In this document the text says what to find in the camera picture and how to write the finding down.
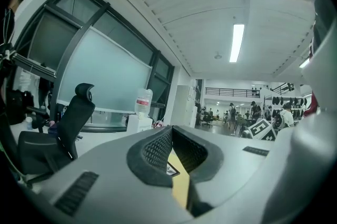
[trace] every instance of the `ceiling light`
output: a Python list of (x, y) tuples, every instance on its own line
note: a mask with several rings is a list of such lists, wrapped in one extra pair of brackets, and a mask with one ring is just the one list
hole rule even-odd
[(216, 55), (214, 56), (214, 58), (215, 58), (215, 59), (221, 59), (221, 58), (222, 58), (222, 56), (221, 56), (221, 55), (219, 55), (219, 53), (217, 52), (217, 53), (216, 53)]
[(242, 38), (244, 32), (244, 24), (235, 24), (233, 30), (233, 43), (232, 43), (232, 52), (230, 62), (237, 62), (237, 58), (239, 57)]
[(304, 68), (306, 65), (308, 65), (308, 63), (309, 63), (309, 58), (307, 58), (307, 59), (305, 60), (305, 62), (303, 62), (303, 63), (300, 65), (300, 68)]

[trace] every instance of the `ceiling panel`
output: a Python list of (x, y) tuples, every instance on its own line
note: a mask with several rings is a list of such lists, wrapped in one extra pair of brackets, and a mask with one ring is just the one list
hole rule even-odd
[[(311, 4), (295, 0), (138, 1), (170, 37), (167, 44), (190, 67), (192, 76), (273, 81), (277, 75), (280, 79), (301, 77), (295, 63), (280, 74), (275, 72), (288, 65), (286, 60), (294, 51), (309, 46), (307, 35), (314, 22)], [(235, 64), (229, 63), (233, 24), (246, 25)], [(215, 59), (216, 53), (222, 59)]]

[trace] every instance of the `office chair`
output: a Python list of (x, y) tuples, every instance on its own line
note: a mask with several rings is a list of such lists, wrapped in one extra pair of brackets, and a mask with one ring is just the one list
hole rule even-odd
[(94, 85), (86, 83), (76, 87), (76, 95), (57, 123), (57, 137), (32, 131), (20, 133), (17, 148), (13, 148), (14, 152), (8, 155), (15, 155), (17, 152), (16, 161), (13, 163), (17, 162), (16, 168), (24, 175), (40, 175), (26, 181), (28, 186), (47, 179), (77, 159), (75, 139), (95, 109), (95, 105), (91, 102), (92, 87)]
[(206, 125), (206, 126), (213, 127), (213, 125), (210, 124), (210, 122), (213, 121), (212, 115), (210, 115), (210, 113), (205, 112), (203, 121), (205, 121), (206, 123), (201, 123), (201, 126)]

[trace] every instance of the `window frame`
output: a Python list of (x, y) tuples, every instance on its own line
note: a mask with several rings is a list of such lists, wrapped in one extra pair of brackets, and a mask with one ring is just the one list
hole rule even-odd
[[(53, 15), (57, 16), (58, 18), (66, 21), (67, 23), (72, 24), (75, 26), (78, 30), (75, 33), (74, 37), (68, 44), (61, 60), (58, 65), (58, 68), (54, 74), (50, 74), (49, 76), (46, 75), (46, 72), (44, 72), (43, 67), (40, 65), (38, 66), (30, 66), (29, 64), (21, 64), (21, 67), (23, 67), (25, 70), (32, 72), (39, 75), (41, 77), (46, 78), (47, 80), (54, 81), (54, 90), (53, 90), (53, 96), (51, 100), (51, 120), (56, 119), (57, 115), (57, 95), (60, 90), (61, 86), (61, 80), (65, 72), (66, 65), (68, 61), (70, 60), (70, 57), (72, 53), (74, 52), (77, 44), (83, 37), (83, 35), (86, 33), (86, 31), (89, 29), (89, 27), (93, 26), (105, 13), (108, 13), (111, 15), (114, 19), (116, 19), (118, 22), (120, 22), (123, 26), (126, 27), (127, 30), (129, 30), (132, 34), (134, 34), (142, 43), (144, 43), (152, 52), (152, 57), (150, 61), (150, 66), (152, 67), (150, 78), (147, 83), (147, 88), (151, 86), (151, 82), (153, 79), (160, 79), (161, 81), (165, 82), (167, 84), (168, 91), (167, 95), (165, 96), (165, 103), (151, 103), (151, 106), (159, 107), (161, 108), (161, 112), (159, 114), (159, 117), (162, 118), (166, 111), (166, 104), (167, 100), (169, 98), (169, 93), (171, 89), (171, 81), (173, 77), (174, 72), (174, 66), (161, 54), (161, 52), (156, 49), (152, 43), (145, 38), (144, 35), (142, 35), (128, 20), (126, 20), (120, 13), (118, 13), (113, 7), (110, 6), (109, 2), (105, 2), (104, 0), (92, 0), (95, 4), (99, 6), (98, 11), (86, 22), (77, 19), (76, 17), (72, 16), (71, 14), (67, 13), (66, 11), (62, 10), (60, 7), (56, 6), (57, 2), (59, 0), (47, 0), (44, 4), (42, 4), (37, 11), (34, 13), (34, 15), (29, 19), (29, 21), (26, 23), (25, 27), (23, 28), (22, 32), (20, 33), (17, 41), (15, 42), (15, 50), (19, 51), (22, 49), (22, 45), (27, 45), (27, 42), (23, 44), (23, 41), (25, 40), (26, 34), (31, 30), (31, 26), (36, 22), (37, 19), (40, 19), (38, 23), (40, 23), (44, 12), (52, 13)], [(163, 77), (159, 73), (156, 72), (156, 66), (158, 63), (159, 58), (168, 65), (168, 75), (167, 78)], [(21, 56), (19, 58), (21, 61), (25, 61), (26, 58)], [(13, 87), (14, 84), (14, 77), (15, 72), (13, 72), (13, 75), (11, 76), (11, 82), (8, 84), (9, 88)], [(121, 127), (111, 127), (111, 128), (94, 128), (94, 129), (85, 129), (83, 128), (82, 131), (88, 131), (88, 132), (94, 132), (94, 133), (101, 133), (101, 132), (116, 132), (116, 131), (126, 131), (125, 128)]]

